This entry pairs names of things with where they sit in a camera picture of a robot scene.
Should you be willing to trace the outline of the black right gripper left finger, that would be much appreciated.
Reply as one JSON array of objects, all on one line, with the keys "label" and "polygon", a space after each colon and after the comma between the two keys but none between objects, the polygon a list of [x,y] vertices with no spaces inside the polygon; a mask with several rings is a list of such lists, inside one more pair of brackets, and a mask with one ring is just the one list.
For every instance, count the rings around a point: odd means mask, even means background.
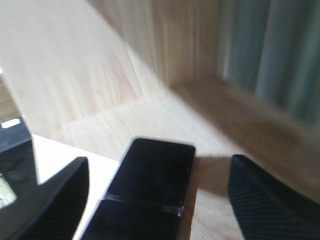
[{"label": "black right gripper left finger", "polygon": [[71,240],[89,195],[89,163],[77,157],[0,211],[2,240]]}]

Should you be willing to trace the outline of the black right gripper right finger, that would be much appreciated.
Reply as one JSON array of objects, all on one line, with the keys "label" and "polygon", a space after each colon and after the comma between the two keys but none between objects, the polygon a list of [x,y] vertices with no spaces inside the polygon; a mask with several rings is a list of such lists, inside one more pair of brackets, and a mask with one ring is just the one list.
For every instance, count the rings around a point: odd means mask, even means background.
[{"label": "black right gripper right finger", "polygon": [[318,240],[320,205],[245,155],[231,158],[228,195],[245,240]]}]

